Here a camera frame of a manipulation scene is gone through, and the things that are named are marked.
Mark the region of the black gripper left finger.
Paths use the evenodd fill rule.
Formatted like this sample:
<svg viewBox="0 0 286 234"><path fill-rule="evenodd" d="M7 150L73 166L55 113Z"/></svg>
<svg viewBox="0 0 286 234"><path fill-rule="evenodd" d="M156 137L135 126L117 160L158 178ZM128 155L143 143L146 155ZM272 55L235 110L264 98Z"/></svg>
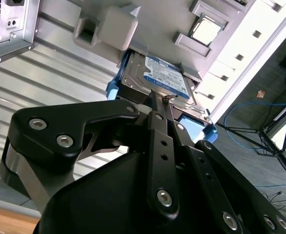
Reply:
<svg viewBox="0 0 286 234"><path fill-rule="evenodd" d="M129 153L170 153L163 97L26 108L11 119L2 173L43 213L61 189Z"/></svg>

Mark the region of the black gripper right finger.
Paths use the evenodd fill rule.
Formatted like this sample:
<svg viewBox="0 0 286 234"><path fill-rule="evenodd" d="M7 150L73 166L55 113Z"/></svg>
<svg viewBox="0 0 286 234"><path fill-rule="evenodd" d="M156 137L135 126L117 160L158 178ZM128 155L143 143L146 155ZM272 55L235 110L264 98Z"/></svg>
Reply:
<svg viewBox="0 0 286 234"><path fill-rule="evenodd" d="M206 234L286 234L286 218L211 143L192 142L186 128L173 120L172 96L163 97L170 130L188 176L196 181L207 217Z"/></svg>

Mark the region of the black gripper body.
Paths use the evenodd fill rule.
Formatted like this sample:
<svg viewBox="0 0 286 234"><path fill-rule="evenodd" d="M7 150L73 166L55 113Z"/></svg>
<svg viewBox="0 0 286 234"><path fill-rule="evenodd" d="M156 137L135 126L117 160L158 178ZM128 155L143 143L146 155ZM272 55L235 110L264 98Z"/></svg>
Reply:
<svg viewBox="0 0 286 234"><path fill-rule="evenodd" d="M126 154L57 192L38 234L205 234L196 181L170 153Z"/></svg>

